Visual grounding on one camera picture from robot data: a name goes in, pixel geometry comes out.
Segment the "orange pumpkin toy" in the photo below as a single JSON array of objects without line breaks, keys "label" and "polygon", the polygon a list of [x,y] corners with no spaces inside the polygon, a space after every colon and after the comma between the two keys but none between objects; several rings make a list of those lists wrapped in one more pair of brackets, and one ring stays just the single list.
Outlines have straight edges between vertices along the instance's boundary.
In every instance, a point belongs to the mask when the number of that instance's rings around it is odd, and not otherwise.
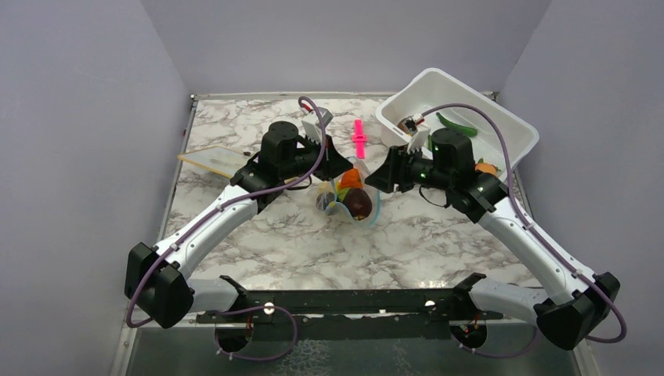
[{"label": "orange pumpkin toy", "polygon": [[359,170],[357,168],[351,168],[348,171],[346,171],[342,175],[341,180],[337,183],[337,188],[339,190],[347,188],[362,189],[363,182]]}]

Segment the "green cabbage toy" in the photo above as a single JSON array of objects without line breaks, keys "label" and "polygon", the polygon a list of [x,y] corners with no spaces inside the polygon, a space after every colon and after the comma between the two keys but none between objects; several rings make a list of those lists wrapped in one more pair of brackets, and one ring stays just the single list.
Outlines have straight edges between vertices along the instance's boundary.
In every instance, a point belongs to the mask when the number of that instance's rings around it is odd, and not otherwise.
[{"label": "green cabbage toy", "polygon": [[337,192],[337,201],[338,201],[338,202],[343,202],[344,199],[345,199],[345,197],[346,197],[346,195],[347,195],[347,193],[348,193],[351,189],[352,189],[351,187],[346,187],[346,188],[344,188],[344,189],[340,189],[340,190]]}]

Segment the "clear zip top bag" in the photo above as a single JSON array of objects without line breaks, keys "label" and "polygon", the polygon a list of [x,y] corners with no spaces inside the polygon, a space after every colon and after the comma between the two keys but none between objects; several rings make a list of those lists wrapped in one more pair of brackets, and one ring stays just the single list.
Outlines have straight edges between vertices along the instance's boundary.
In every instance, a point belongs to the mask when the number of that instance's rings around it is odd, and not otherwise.
[{"label": "clear zip top bag", "polygon": [[381,193],[365,182],[370,174],[367,166],[357,157],[348,159],[352,169],[331,181],[316,184],[309,196],[319,213],[337,221],[371,227],[381,212]]}]

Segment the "dark avocado toy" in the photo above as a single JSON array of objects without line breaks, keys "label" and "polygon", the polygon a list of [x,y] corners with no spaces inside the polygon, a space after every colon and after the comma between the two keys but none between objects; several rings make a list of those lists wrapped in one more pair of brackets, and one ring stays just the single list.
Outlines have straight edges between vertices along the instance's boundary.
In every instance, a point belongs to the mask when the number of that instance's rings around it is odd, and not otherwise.
[{"label": "dark avocado toy", "polygon": [[333,192],[322,192],[316,197],[315,206],[319,211],[326,211],[328,207],[336,202],[336,196]]}]

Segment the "dark maroon plum toy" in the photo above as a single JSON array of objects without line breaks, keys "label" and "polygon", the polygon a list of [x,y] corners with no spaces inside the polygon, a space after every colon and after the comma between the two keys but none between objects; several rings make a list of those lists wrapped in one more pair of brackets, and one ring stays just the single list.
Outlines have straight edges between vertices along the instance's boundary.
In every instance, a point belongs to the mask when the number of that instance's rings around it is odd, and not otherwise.
[{"label": "dark maroon plum toy", "polygon": [[364,220],[373,210],[373,202],[364,189],[352,188],[342,204],[355,220]]}]

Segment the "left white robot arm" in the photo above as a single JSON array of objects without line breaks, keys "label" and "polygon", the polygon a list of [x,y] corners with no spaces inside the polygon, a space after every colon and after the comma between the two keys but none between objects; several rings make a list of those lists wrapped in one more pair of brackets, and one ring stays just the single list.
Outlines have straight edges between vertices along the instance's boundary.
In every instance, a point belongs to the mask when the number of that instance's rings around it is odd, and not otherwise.
[{"label": "left white robot arm", "polygon": [[327,135],[326,124],[306,126],[306,135],[288,121],[272,123],[261,149],[235,172],[213,203],[191,222],[153,246],[138,243],[128,254],[124,294],[125,321],[135,308],[162,328],[186,314],[217,311],[233,322],[243,317],[242,287],[228,277],[194,280],[193,271],[218,244],[244,222],[266,209],[281,193],[310,176],[332,180],[352,168]]}]

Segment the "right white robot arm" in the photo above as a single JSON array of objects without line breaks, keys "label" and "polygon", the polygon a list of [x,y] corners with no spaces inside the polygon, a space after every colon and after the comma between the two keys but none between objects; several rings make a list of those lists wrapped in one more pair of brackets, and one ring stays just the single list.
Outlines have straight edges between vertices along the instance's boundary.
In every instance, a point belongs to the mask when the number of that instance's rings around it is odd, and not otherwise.
[{"label": "right white robot arm", "polygon": [[499,239],[540,282],[518,287],[473,273],[453,288],[452,308],[464,319],[491,311],[537,327],[553,345],[574,349],[607,317],[620,289],[609,272],[596,274],[574,259],[534,222],[496,176],[475,168],[471,141],[440,129],[431,137],[432,157],[407,146],[392,146],[384,163],[365,183],[384,193],[415,186],[444,191],[446,205]]}]

